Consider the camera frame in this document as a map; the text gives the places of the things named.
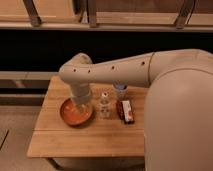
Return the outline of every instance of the clear bottle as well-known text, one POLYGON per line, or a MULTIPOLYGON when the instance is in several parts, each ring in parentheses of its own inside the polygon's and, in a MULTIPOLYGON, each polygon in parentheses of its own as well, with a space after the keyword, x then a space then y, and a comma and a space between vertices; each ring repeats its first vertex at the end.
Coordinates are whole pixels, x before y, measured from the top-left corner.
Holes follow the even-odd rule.
POLYGON ((109 94, 107 92, 103 92, 100 98, 100 116, 101 118, 108 118, 111 113, 110 109, 110 100, 109 94))

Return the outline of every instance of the orange bowl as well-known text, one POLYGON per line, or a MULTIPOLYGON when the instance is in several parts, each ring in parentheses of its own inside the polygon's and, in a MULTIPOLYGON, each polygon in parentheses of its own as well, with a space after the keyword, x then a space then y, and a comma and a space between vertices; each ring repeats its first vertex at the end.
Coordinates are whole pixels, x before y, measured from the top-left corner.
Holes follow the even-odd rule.
POLYGON ((91 103, 76 105, 71 99, 67 99, 61 105, 60 115, 64 122, 71 126, 80 125, 92 116, 91 103))

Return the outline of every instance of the table leg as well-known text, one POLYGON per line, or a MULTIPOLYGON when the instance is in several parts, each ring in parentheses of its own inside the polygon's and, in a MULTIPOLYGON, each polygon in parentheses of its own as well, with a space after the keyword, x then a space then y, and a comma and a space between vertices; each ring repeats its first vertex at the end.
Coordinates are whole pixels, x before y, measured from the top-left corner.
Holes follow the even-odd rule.
POLYGON ((53 159, 53 158, 45 158, 48 163, 50 163, 56 170, 61 170, 62 167, 53 159))

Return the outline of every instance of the bottle cap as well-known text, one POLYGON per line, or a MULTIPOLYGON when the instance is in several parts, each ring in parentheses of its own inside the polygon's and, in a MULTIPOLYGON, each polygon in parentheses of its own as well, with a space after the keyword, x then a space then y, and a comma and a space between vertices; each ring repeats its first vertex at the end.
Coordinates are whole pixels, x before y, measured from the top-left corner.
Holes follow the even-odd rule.
POLYGON ((102 92, 101 93, 101 98, 108 98, 109 94, 107 92, 102 92))

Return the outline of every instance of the small package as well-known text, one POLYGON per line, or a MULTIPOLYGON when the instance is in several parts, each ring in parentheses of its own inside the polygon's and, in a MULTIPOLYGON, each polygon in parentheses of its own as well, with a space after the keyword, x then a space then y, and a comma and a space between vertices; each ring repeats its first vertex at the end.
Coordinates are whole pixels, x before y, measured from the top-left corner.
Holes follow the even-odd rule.
POLYGON ((124 120, 126 124, 134 123, 134 117, 129 100, 117 101, 116 107, 120 119, 124 120))

